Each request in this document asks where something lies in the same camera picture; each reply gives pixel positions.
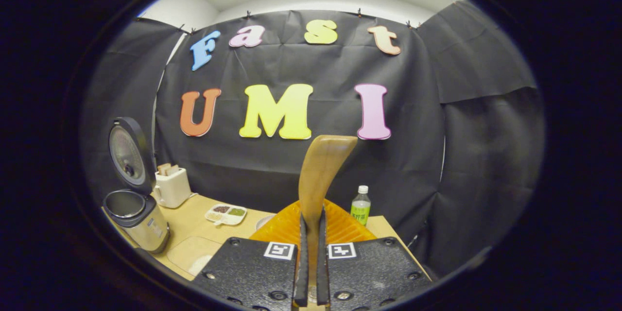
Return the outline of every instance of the wooden spatula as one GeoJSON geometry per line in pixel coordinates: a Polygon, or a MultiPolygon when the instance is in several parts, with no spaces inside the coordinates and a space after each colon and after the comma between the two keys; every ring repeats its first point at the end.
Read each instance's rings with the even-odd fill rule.
{"type": "Polygon", "coordinates": [[[309,286],[316,285],[318,237],[324,197],[357,140],[354,136],[320,135],[309,146],[302,163],[298,198],[300,212],[307,224],[309,286]]]}

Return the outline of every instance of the orange letter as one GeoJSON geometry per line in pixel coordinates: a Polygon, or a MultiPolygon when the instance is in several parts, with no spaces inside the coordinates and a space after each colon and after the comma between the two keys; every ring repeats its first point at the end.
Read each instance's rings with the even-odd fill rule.
{"type": "Polygon", "coordinates": [[[205,98],[203,120],[195,124],[192,122],[192,114],[198,96],[198,91],[186,92],[182,95],[182,116],[179,119],[179,125],[187,136],[203,136],[207,134],[214,118],[214,107],[216,105],[216,98],[220,96],[220,89],[209,89],[203,92],[203,97],[205,98]]]}
{"type": "Polygon", "coordinates": [[[399,54],[402,52],[398,47],[394,47],[391,44],[391,39],[397,39],[397,35],[394,32],[389,32],[384,25],[367,28],[367,31],[374,34],[376,46],[380,51],[388,54],[399,54]]]}

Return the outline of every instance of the pink letter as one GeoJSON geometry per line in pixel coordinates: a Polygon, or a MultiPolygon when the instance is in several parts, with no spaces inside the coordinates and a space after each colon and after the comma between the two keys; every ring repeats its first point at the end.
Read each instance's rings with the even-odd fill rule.
{"type": "Polygon", "coordinates": [[[238,30],[238,35],[229,40],[229,46],[247,48],[256,47],[261,43],[261,36],[266,31],[266,28],[260,25],[251,25],[238,30]]]}
{"type": "Polygon", "coordinates": [[[382,95],[386,87],[376,84],[359,84],[354,90],[361,95],[363,106],[363,126],[358,129],[358,136],[364,140],[385,140],[390,138],[391,130],[384,125],[384,106],[382,95]]]}

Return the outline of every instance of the white tray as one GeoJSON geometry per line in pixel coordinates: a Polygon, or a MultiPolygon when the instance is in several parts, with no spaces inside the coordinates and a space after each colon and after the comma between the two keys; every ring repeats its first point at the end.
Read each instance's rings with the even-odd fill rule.
{"type": "Polygon", "coordinates": [[[231,204],[216,204],[213,207],[211,207],[207,213],[205,213],[205,218],[207,220],[210,220],[211,222],[214,222],[214,225],[237,225],[240,222],[242,222],[242,220],[244,220],[244,218],[246,217],[246,208],[245,207],[238,207],[237,205],[231,205],[231,204]],[[227,209],[226,212],[224,213],[218,213],[217,211],[214,211],[214,209],[216,209],[217,207],[229,207],[229,209],[227,209]],[[238,216],[238,215],[229,215],[228,213],[232,210],[232,209],[242,209],[244,210],[244,214],[238,216]]]}

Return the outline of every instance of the blue letter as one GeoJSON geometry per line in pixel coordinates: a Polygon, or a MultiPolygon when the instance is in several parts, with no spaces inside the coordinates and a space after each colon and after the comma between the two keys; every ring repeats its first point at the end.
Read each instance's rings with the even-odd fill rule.
{"type": "Polygon", "coordinates": [[[192,66],[192,70],[197,70],[202,67],[205,63],[208,63],[211,59],[211,54],[207,54],[207,52],[212,52],[216,47],[216,41],[214,39],[220,36],[220,32],[215,30],[211,32],[205,38],[200,39],[190,47],[190,50],[194,54],[195,64],[192,66]]]}

